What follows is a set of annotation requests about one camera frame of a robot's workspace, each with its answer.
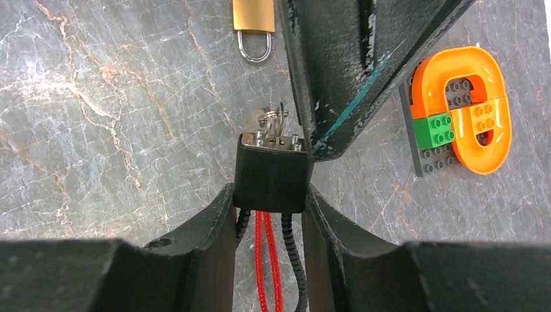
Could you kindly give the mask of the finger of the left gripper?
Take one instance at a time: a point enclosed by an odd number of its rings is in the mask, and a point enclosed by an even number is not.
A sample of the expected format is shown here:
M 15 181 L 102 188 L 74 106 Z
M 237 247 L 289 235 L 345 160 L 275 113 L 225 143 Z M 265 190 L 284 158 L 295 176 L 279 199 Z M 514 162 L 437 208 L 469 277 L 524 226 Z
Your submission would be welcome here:
M 341 157 L 470 1 L 280 1 L 290 80 L 314 162 Z

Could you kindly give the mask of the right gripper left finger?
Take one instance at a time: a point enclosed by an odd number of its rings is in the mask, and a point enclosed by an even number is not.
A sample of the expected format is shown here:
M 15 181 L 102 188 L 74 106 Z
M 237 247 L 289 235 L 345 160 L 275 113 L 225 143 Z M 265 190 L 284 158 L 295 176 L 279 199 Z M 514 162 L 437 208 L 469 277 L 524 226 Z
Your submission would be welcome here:
M 2 311 L 230 311 L 232 185 L 179 227 L 137 247 L 120 239 L 4 240 Z

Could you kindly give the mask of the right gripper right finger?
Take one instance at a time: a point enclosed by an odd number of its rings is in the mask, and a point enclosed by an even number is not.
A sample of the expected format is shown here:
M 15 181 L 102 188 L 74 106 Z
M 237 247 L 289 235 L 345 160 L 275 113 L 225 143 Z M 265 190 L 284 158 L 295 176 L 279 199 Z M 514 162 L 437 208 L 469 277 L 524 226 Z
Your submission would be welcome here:
M 387 242 L 310 188 L 302 215 L 311 311 L 549 311 L 550 247 Z

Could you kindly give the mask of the brass padlock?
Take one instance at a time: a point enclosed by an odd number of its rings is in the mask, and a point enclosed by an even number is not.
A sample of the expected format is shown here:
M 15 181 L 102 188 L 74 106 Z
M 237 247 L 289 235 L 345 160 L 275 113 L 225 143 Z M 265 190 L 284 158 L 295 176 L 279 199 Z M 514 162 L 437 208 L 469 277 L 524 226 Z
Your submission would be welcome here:
M 264 62 L 272 52 L 272 34 L 276 31 L 274 0 L 232 0 L 233 30 L 237 34 L 240 54 L 252 63 Z M 244 32 L 266 35 L 264 54 L 253 57 L 244 47 Z

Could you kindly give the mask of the black key with cord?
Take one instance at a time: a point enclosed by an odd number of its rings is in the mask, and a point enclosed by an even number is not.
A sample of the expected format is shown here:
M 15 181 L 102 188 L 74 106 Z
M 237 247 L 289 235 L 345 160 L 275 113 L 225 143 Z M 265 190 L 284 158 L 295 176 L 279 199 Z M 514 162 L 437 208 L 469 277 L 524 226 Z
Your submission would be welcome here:
M 296 311 L 308 305 L 307 278 L 292 229 L 292 216 L 305 209 L 305 198 L 313 163 L 297 134 L 285 136 L 283 129 L 288 111 L 284 104 L 263 107 L 255 119 L 255 130 L 238 137 L 233 205 L 239 212 L 235 235 L 239 244 L 255 217 L 255 273 L 262 311 L 267 311 L 261 244 L 267 241 L 274 281 L 275 310 L 283 310 L 283 288 L 271 215 L 281 217 L 281 232 L 298 287 Z

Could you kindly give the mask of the green toy brick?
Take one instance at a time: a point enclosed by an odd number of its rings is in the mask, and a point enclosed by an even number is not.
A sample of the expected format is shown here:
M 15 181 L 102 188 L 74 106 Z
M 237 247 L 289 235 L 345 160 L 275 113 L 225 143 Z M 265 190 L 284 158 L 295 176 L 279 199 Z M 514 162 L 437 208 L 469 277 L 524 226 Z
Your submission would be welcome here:
M 452 130 L 452 117 L 448 112 L 415 119 L 413 120 L 413 128 L 417 146 L 420 150 L 443 146 L 455 139 L 455 133 Z

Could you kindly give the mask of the dark flat base plate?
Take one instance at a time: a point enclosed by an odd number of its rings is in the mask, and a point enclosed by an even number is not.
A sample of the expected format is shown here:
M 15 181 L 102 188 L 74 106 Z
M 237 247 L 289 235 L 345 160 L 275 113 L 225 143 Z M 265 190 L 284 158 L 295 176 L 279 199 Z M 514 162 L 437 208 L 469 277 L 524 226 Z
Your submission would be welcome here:
M 402 105 L 405 118 L 405 126 L 409 139 L 415 174 L 418 177 L 426 177 L 435 172 L 439 172 L 442 169 L 457 165 L 460 161 L 455 156 L 450 143 L 431 149 L 419 148 L 419 139 L 415 135 L 410 109 L 412 83 L 413 79 L 409 78 L 402 83 L 398 90 L 400 95 L 400 103 Z M 468 79 L 452 79 L 447 83 L 444 90 L 449 109 L 459 109 L 472 105 L 472 97 L 470 93 L 473 90 L 473 85 Z

